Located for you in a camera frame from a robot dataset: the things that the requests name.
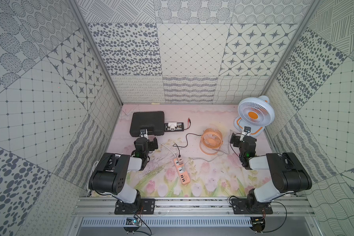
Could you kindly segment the orange power strip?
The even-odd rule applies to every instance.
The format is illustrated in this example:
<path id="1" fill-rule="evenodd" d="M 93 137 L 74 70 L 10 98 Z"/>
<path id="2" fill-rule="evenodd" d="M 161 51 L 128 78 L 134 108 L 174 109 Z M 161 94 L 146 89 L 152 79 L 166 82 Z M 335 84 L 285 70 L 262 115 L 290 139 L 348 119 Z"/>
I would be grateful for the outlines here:
<path id="1" fill-rule="evenodd" d="M 188 185 L 191 181 L 190 176 L 185 168 L 185 163 L 179 165 L 177 162 L 177 158 L 174 158 L 174 164 L 178 173 L 178 177 L 180 178 L 182 185 Z"/>

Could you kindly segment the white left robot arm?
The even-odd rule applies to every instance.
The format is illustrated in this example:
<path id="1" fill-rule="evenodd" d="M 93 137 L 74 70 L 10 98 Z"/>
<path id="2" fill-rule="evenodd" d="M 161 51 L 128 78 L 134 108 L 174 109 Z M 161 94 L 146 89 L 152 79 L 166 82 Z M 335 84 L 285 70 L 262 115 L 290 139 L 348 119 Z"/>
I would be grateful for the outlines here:
<path id="1" fill-rule="evenodd" d="M 149 153 L 158 149 L 158 141 L 140 137 L 134 142 L 132 155 L 105 153 L 98 161 L 88 181 L 88 189 L 99 195 L 117 199 L 115 214 L 153 214 L 155 199 L 142 199 L 138 190 L 126 184 L 128 171 L 142 171 Z"/>

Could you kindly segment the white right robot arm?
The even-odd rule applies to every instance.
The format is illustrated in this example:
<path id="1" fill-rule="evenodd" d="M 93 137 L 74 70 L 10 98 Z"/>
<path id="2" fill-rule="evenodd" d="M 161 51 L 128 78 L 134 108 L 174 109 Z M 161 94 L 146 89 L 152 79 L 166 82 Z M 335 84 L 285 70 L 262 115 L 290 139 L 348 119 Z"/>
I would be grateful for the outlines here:
<path id="1" fill-rule="evenodd" d="M 249 191 L 247 199 L 230 197 L 234 213 L 272 214 L 271 202 L 290 193 L 309 190 L 312 180 L 299 159 L 292 152 L 256 155 L 256 139 L 232 133 L 230 146 L 239 148 L 239 160 L 247 170 L 267 170 L 271 180 Z"/>

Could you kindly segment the small orange desk fan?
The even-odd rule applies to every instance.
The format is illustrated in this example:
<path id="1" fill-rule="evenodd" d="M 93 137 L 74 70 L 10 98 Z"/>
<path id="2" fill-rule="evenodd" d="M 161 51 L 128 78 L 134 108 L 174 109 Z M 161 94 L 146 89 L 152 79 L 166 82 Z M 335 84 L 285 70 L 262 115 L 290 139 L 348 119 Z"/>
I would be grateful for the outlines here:
<path id="1" fill-rule="evenodd" d="M 219 129 L 207 128 L 201 135 L 200 150 L 206 155 L 215 155 L 223 144 L 223 135 Z"/>

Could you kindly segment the white orange desk fan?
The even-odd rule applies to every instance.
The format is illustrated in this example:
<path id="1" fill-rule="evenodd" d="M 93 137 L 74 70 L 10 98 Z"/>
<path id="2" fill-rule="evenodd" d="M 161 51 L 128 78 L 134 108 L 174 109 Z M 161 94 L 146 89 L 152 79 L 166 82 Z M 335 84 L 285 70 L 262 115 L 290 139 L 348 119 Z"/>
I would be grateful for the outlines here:
<path id="1" fill-rule="evenodd" d="M 245 126 L 251 127 L 250 136 L 253 138 L 259 136 L 275 119 L 275 111 L 265 95 L 243 99 L 238 105 L 238 114 L 234 127 L 240 133 Z"/>

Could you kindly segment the black tool case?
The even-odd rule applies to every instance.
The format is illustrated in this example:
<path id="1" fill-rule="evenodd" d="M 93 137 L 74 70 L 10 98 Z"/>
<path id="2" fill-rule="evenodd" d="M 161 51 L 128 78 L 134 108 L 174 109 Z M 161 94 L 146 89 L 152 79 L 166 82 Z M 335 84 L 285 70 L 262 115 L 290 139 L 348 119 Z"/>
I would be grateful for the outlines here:
<path id="1" fill-rule="evenodd" d="M 140 131 L 146 129 L 149 135 L 161 136 L 165 133 L 165 114 L 163 111 L 136 112 L 132 116 L 130 135 L 140 136 Z"/>

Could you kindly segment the black tray with white adapter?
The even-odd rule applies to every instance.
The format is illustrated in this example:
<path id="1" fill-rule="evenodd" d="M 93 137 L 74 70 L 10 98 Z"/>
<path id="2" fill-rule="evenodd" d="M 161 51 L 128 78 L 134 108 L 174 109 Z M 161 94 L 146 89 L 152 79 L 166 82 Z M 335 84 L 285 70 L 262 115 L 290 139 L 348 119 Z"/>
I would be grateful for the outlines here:
<path id="1" fill-rule="evenodd" d="M 165 132 L 180 132 L 184 131 L 184 123 L 168 122 L 164 124 Z"/>

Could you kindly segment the red black clip leads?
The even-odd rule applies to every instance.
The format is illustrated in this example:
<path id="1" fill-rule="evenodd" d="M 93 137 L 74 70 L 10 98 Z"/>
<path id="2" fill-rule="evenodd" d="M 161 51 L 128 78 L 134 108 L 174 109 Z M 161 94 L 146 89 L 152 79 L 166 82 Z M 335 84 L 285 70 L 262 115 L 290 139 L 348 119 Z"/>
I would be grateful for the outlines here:
<path id="1" fill-rule="evenodd" d="M 186 124 L 184 125 L 184 130 L 188 130 L 191 127 L 191 119 L 188 118 Z"/>

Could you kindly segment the green circuit board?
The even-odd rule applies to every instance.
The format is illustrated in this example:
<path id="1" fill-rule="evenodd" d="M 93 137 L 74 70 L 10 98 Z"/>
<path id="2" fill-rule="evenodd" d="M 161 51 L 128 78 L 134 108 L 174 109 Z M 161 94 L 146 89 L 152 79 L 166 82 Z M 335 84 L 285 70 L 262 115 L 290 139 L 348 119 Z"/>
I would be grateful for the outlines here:
<path id="1" fill-rule="evenodd" d="M 125 221 L 125 225 L 127 227 L 141 227 L 142 222 L 140 219 L 135 218 L 135 217 L 128 217 Z"/>

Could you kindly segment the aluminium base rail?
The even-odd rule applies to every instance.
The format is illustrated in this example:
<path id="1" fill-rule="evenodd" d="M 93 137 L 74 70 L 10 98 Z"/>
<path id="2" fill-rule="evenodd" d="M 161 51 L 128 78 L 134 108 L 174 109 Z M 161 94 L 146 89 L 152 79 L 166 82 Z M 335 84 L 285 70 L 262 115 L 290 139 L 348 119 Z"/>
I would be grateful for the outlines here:
<path id="1" fill-rule="evenodd" d="M 232 206 L 228 197 L 208 198 L 161 198 L 154 200 L 145 198 L 146 205 L 141 207 L 139 214 L 144 216 L 314 216 L 315 213 L 304 197 L 282 197 L 274 200 L 267 207 L 250 211 L 245 206 L 245 199 L 232 201 L 240 206 Z M 83 197 L 77 202 L 72 216 L 101 217 L 124 215 L 123 209 L 117 209 L 119 204 L 115 198 Z"/>

